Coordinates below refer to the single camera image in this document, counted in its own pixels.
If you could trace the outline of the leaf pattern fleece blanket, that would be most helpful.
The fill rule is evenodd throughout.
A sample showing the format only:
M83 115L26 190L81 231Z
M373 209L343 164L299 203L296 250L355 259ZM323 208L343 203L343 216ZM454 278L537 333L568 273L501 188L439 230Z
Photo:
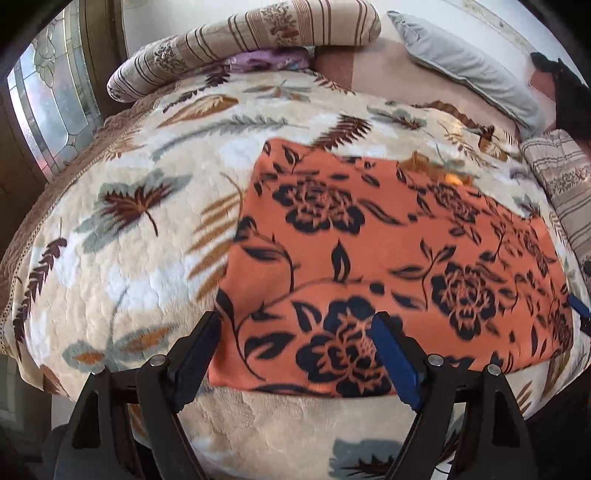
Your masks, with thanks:
M91 371L136 368L218 312L253 166L273 138L393 160L543 219L567 297L588 299L557 214L508 134L449 104L394 102L308 73L198 75L108 120L16 233L1 263L1 350L22 378L77 399ZM590 365L570 310L568 351L513 372L485 365L507 375L525 416ZM211 384L208 370L180 412L216 479L381 478L412 419L394 386L355 398L243 391Z

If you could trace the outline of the black garment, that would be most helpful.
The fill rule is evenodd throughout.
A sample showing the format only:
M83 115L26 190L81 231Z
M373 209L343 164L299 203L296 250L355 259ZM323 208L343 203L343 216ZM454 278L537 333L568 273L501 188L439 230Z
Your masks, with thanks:
M530 84L555 104L555 127L576 141L590 141L590 88L561 60L530 54L535 71Z

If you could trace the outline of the purple cloth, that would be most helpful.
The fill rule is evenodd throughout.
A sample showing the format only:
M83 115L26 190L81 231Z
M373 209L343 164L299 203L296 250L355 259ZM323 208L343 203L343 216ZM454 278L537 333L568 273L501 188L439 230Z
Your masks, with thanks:
M304 47L281 47L242 52L221 61L229 72L305 70L311 67L311 53Z

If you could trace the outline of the striped bolster pillow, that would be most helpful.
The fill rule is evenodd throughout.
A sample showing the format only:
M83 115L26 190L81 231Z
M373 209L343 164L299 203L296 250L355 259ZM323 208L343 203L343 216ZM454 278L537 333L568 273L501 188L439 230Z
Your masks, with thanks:
M122 63L106 91L135 102L191 70L242 52L283 47L365 46L381 34L369 1L283 1L152 42Z

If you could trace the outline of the pink quilted bed sheet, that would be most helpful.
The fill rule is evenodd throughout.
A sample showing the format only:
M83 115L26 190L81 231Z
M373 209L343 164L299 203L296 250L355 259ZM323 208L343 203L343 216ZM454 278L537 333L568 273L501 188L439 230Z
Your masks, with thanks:
M511 134L517 124L468 87L408 55L403 43L379 37L363 47L318 47L315 69L339 87L408 105L443 102L480 125L497 125Z

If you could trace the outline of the orange floral blouse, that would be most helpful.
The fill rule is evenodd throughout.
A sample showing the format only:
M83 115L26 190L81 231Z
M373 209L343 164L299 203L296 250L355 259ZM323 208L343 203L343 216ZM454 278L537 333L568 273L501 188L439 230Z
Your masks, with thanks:
M573 343L543 219L393 160L267 140L219 284L215 386L329 397L393 385L370 340L387 312L424 351L521 370Z

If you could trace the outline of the stained glass window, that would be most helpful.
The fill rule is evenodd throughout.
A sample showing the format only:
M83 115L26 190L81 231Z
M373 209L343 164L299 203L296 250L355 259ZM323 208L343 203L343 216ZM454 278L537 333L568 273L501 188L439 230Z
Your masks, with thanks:
M83 53L78 1L33 38L7 82L26 144L51 181L90 145L103 123Z

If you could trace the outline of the grey pillow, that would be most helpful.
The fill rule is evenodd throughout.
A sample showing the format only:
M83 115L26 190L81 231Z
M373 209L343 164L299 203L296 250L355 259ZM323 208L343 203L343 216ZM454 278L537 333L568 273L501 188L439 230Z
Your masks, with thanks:
M544 116L525 83L482 50L416 16L389 11L410 57L475 91L517 124L527 140L541 135Z

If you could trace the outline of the striped beige pillow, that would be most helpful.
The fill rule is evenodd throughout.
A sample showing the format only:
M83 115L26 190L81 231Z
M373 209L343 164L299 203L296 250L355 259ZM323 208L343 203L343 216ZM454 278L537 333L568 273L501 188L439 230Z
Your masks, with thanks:
M590 275L590 155L564 130L523 142L521 152L546 192L581 269Z

